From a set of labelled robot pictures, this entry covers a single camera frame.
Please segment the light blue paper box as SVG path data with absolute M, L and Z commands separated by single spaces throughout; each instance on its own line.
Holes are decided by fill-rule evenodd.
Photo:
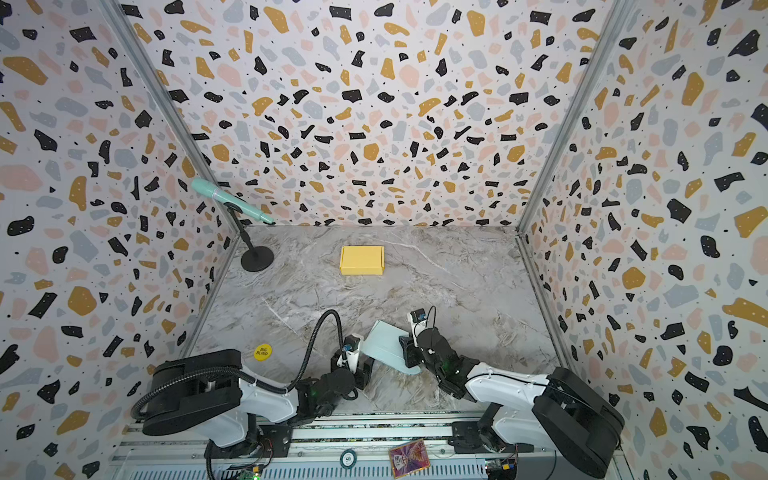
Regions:
M 403 347 L 400 344 L 401 337 L 408 338 L 408 333 L 382 320 L 377 320 L 364 339 L 361 351 L 368 357 L 403 374 L 418 375 L 421 373 L 419 365 L 406 366 Z

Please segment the yellow paper box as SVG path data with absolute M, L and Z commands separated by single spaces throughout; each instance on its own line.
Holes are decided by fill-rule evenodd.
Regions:
M 385 268 L 383 246 L 343 246 L 340 273 L 344 276 L 380 276 Z

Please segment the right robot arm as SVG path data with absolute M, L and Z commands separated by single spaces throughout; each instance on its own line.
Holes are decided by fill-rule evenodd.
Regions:
M 521 374 L 458 354 L 436 328 L 398 338 L 405 365 L 422 366 L 455 399 L 486 406 L 475 422 L 451 425 L 458 453 L 511 453 L 516 446 L 556 451 L 577 470 L 603 479 L 625 426 L 622 415 L 571 370 Z

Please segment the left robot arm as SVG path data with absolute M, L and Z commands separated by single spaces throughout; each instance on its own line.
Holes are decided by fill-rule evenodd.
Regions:
M 131 417 L 147 436 L 195 430 L 217 447 L 234 447 L 255 431 L 258 417 L 296 427 L 332 415 L 368 385 L 374 364 L 357 350 L 339 351 L 321 377 L 272 386 L 243 366 L 239 351 L 209 352 L 158 367 Z

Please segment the round teal sticker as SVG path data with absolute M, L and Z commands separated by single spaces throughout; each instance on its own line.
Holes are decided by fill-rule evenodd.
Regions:
M 340 455 L 339 462 L 342 468 L 346 470 L 352 469 L 357 463 L 356 452 L 352 449 L 344 450 Z

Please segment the yellow round sticker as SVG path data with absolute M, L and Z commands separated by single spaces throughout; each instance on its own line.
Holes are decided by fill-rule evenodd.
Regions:
M 254 349 L 253 357 L 257 361 L 263 362 L 268 360 L 272 356 L 272 354 L 273 354 L 272 346 L 268 343 L 262 343 Z

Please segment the colourful card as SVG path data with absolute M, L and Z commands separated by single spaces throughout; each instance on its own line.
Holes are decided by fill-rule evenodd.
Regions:
M 426 470 L 431 467 L 425 441 L 411 441 L 389 450 L 389 461 L 395 479 Z

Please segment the black microphone stand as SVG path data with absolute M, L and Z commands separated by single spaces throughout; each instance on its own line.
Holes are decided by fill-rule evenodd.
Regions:
M 224 206 L 227 208 L 236 224 L 240 239 L 246 245 L 246 251 L 241 256 L 242 268 L 248 272 L 261 272 L 266 270 L 274 261 L 273 251 L 266 246 L 255 246 L 252 243 L 250 235 L 238 219 L 237 214 L 241 213 L 241 210 L 235 204 L 225 202 Z

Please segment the mint green microphone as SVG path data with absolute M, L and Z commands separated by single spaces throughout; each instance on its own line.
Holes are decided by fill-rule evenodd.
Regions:
M 214 201 L 217 201 L 225 206 L 235 207 L 237 211 L 245 214 L 246 216 L 251 217 L 252 219 L 268 224 L 268 225 L 274 225 L 275 220 L 262 210 L 260 210 L 257 207 L 254 207 L 252 205 L 249 205 L 245 201 L 241 200 L 240 198 L 233 196 L 223 190 L 218 185 L 211 183 L 209 181 L 206 181 L 201 178 L 195 178 L 191 183 L 190 186 L 193 190 L 195 190 L 200 195 L 203 195 L 207 198 L 210 198 Z

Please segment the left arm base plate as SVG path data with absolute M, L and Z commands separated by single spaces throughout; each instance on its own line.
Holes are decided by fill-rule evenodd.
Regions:
M 206 460 L 233 460 L 254 463 L 275 458 L 286 458 L 294 429 L 283 425 L 250 427 L 243 441 L 230 447 L 209 443 L 203 454 Z

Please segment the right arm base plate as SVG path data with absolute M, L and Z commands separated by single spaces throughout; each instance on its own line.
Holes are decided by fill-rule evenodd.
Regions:
M 533 445 L 527 443 L 510 444 L 501 440 L 490 430 L 482 430 L 478 421 L 457 421 L 451 424 L 451 436 L 448 444 L 459 454 L 503 454 L 532 453 Z

